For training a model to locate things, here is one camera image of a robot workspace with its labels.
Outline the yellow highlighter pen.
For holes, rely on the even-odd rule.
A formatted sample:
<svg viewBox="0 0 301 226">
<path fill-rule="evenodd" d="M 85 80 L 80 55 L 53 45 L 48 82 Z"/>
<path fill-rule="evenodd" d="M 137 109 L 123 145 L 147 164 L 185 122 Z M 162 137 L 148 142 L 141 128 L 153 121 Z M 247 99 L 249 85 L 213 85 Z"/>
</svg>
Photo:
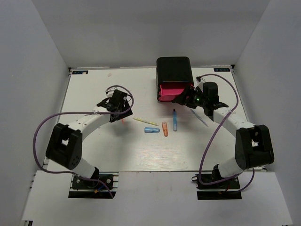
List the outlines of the yellow highlighter pen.
<svg viewBox="0 0 301 226">
<path fill-rule="evenodd" d="M 154 122 L 151 122 L 151 121 L 147 121 L 147 120 L 143 120 L 143 119 L 140 119 L 140 118 L 133 118 L 133 120 L 139 121 L 139 122 L 142 122 L 142 123 L 146 123 L 146 124 L 149 124 L 149 125 L 153 125 L 153 126 L 158 126 L 157 123 L 154 123 Z"/>
</svg>

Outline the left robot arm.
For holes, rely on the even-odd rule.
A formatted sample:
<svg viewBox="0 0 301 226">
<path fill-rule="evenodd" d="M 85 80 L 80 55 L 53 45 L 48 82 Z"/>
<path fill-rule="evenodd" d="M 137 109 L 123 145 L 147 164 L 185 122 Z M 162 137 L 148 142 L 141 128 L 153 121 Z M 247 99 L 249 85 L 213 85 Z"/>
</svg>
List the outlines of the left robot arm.
<svg viewBox="0 0 301 226">
<path fill-rule="evenodd" d="M 82 143 L 92 132 L 107 123 L 122 120 L 133 114 L 132 94 L 117 86 L 106 90 L 107 97 L 84 116 L 69 124 L 55 125 L 46 150 L 46 157 L 83 178 L 89 188 L 97 187 L 99 169 L 82 157 Z"/>
</svg>

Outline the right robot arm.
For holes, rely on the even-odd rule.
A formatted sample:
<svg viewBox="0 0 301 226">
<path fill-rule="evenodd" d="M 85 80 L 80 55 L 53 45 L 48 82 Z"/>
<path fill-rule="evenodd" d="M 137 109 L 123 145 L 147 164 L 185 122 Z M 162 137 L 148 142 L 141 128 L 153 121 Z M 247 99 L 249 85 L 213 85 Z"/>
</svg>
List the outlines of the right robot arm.
<svg viewBox="0 0 301 226">
<path fill-rule="evenodd" d="M 235 138 L 234 156 L 215 165 L 209 179 L 199 174 L 198 181 L 201 185 L 215 185 L 222 188 L 229 183 L 230 179 L 245 170 L 274 162 L 268 127 L 255 125 L 237 116 L 234 109 L 230 109 L 227 104 L 220 101 L 218 86 L 215 82 L 203 82 L 197 88 L 187 86 L 172 102 L 191 109 L 203 108 L 204 114 L 218 124 L 217 129 L 224 127 Z"/>
</svg>

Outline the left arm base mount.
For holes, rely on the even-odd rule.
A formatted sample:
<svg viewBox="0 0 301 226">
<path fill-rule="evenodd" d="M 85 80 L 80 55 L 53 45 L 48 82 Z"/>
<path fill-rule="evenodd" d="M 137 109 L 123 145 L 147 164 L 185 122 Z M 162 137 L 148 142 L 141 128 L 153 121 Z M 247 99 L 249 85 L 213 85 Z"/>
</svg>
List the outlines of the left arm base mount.
<svg viewBox="0 0 301 226">
<path fill-rule="evenodd" d="M 75 199 L 111 199 L 115 196 L 118 188 L 118 172 L 101 172 L 99 180 L 102 181 L 110 190 L 112 196 L 106 187 L 99 182 L 86 181 L 79 176 L 73 176 L 69 189 L 68 198 Z"/>
</svg>

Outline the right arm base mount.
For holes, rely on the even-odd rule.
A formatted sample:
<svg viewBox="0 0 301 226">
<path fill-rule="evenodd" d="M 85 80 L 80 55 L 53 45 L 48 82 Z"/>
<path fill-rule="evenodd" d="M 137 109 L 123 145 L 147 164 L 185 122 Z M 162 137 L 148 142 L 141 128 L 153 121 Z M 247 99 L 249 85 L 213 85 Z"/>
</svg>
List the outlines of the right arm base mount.
<svg viewBox="0 0 301 226">
<path fill-rule="evenodd" d="M 203 185 L 199 182 L 198 174 L 191 178 L 192 182 L 197 185 L 197 198 L 201 201 L 210 200 L 241 200 L 242 195 L 238 178 L 233 178 L 228 181 L 214 184 Z"/>
</svg>

